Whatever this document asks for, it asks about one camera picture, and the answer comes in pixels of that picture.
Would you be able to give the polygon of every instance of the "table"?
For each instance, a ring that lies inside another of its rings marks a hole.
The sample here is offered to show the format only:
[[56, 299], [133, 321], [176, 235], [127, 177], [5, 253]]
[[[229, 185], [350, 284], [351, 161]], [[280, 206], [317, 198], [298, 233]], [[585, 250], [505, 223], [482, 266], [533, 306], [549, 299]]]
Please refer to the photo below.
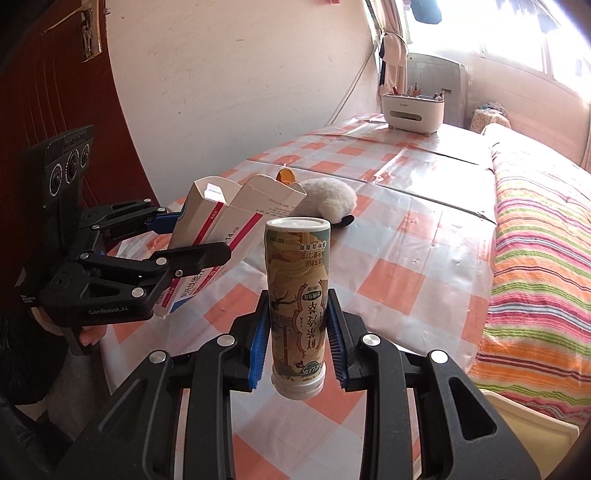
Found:
[[[495, 250], [495, 178], [483, 138], [449, 125], [425, 137], [363, 115], [251, 157], [224, 176], [243, 183], [283, 166], [297, 180], [333, 175], [358, 194], [356, 220], [333, 228], [331, 238], [330, 286], [343, 309], [383, 338], [421, 354], [444, 349], [468, 369], [486, 320]], [[146, 233], [124, 242], [118, 255], [146, 258], [168, 240]], [[101, 348], [111, 389], [152, 350], [193, 351], [253, 311], [266, 288], [263, 253], [261, 242], [166, 319], [109, 327]], [[340, 389], [326, 355], [323, 391], [288, 400], [270, 382], [270, 350], [267, 359], [253, 394], [232, 393], [238, 478], [359, 478], [365, 395]], [[416, 458], [416, 421], [411, 430]], [[178, 462], [182, 454], [177, 449]]]

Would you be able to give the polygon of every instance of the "white stuffed animal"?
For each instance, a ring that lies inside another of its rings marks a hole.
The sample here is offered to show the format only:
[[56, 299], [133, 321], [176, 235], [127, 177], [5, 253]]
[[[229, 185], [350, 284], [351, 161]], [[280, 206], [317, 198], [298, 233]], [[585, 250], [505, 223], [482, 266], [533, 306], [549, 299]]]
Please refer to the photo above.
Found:
[[350, 225], [357, 206], [355, 191], [344, 181], [324, 177], [300, 182], [306, 197], [295, 207], [292, 216], [317, 217], [332, 225]]

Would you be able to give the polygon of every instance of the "red wooden door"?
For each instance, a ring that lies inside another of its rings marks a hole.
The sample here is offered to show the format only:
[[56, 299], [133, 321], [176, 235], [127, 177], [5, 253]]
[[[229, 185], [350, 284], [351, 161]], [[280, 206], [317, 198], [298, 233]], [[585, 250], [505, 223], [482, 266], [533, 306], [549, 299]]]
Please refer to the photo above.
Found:
[[104, 205], [156, 200], [131, 140], [109, 61], [105, 0], [99, 0], [102, 53], [84, 61], [80, 0], [57, 0], [28, 30], [0, 72], [0, 242], [4, 262], [0, 287], [14, 285], [30, 255], [18, 214], [16, 162], [23, 149], [58, 133], [95, 126], [84, 203]]

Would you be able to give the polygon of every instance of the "camera lens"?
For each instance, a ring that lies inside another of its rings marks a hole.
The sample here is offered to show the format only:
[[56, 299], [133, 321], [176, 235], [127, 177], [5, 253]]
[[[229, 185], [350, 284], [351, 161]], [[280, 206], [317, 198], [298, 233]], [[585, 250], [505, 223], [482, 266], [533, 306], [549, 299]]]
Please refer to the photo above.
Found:
[[82, 155], [80, 156], [80, 166], [82, 168], [86, 168], [88, 165], [88, 156], [90, 155], [90, 145], [86, 144], [84, 146], [84, 150], [82, 150]]
[[61, 187], [61, 163], [58, 163], [55, 167], [53, 167], [53, 171], [51, 172], [51, 177], [49, 177], [49, 194], [54, 197], [57, 195], [57, 192], [60, 191]]
[[78, 150], [74, 150], [68, 157], [66, 164], [66, 181], [71, 183], [78, 172]]

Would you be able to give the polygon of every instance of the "colorful striped fabric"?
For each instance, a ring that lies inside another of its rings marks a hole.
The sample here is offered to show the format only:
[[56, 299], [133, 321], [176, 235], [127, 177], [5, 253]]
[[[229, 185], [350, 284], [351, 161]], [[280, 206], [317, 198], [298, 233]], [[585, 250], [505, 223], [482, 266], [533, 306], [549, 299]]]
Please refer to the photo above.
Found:
[[591, 175], [499, 125], [495, 276], [470, 375], [481, 388], [584, 425], [591, 413]]

